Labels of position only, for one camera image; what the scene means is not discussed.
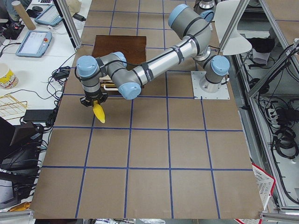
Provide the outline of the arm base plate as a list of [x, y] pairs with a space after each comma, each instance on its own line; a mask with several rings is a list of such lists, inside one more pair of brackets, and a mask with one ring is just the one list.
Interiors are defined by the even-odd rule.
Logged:
[[191, 71], [191, 77], [195, 99], [230, 100], [224, 76], [218, 84], [208, 82], [205, 71]]

